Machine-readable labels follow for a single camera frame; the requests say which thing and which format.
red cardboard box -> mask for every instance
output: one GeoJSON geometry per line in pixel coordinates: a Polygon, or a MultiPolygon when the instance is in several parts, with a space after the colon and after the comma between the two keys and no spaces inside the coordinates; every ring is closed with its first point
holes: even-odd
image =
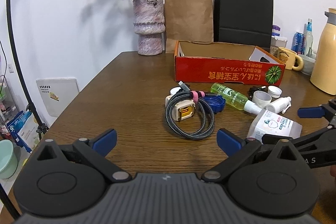
{"type": "Polygon", "coordinates": [[[285,65],[257,46],[177,41],[175,80],[279,86],[285,65]]]}

wooden table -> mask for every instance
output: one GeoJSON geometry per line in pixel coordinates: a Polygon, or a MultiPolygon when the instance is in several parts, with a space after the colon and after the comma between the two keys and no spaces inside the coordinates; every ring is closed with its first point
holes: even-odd
{"type": "MultiPolygon", "coordinates": [[[[226,155],[216,144],[216,132],[227,128],[245,138],[255,116],[226,106],[216,114],[213,135],[202,141],[188,141],[171,133],[164,121],[165,97],[174,81],[172,54],[145,57],[136,52],[121,53],[107,65],[72,101],[55,121],[46,138],[69,144],[80,137],[93,138],[107,128],[118,132],[117,146],[107,158],[132,175],[136,172],[203,173],[226,155]]],[[[250,86],[227,84],[246,94],[250,86]]],[[[191,83],[195,90],[210,90],[211,84],[191,83]]],[[[333,98],[319,91],[300,72],[286,70],[280,88],[282,96],[292,97],[285,116],[303,125],[302,134],[325,127],[325,119],[299,119],[299,107],[317,106],[333,98]]],[[[180,123],[185,130],[199,127],[197,116],[180,123]]],[[[336,190],[328,168],[315,169],[321,195],[313,216],[322,223],[336,223],[336,190]]],[[[0,224],[12,218],[4,209],[0,224]]]]}

marbled ceramic vase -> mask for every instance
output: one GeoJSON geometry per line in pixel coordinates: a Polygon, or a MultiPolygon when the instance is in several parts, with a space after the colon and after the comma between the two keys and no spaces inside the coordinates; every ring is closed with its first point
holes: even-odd
{"type": "Polygon", "coordinates": [[[138,54],[162,53],[161,34],[166,30],[163,0],[133,0],[134,32],[139,35],[138,54]]]}

floor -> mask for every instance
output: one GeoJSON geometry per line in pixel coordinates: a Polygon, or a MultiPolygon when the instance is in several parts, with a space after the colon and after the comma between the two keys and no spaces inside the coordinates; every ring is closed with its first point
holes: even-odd
{"type": "MultiPolygon", "coordinates": [[[[14,147],[14,153],[15,153],[17,159],[18,159],[18,166],[17,166],[17,169],[16,169],[14,175],[12,175],[10,178],[5,179],[5,180],[0,179],[0,183],[1,183],[2,187],[4,188],[4,190],[6,191],[7,194],[11,190],[11,188],[14,184],[14,181],[16,180],[19,172],[21,171],[24,160],[27,159],[30,156],[30,153],[28,153],[24,148],[21,148],[19,146],[14,147]]],[[[0,212],[1,212],[2,208],[3,208],[3,204],[0,201],[0,212]]]]}

gray ribbed panel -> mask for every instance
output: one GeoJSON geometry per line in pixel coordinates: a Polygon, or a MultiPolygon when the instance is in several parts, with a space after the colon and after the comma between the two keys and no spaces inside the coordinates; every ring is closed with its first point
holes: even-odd
{"type": "Polygon", "coordinates": [[[269,220],[244,212],[218,184],[195,174],[138,174],[114,184],[90,210],[62,219],[22,216],[16,224],[318,224],[311,216],[269,220]]]}

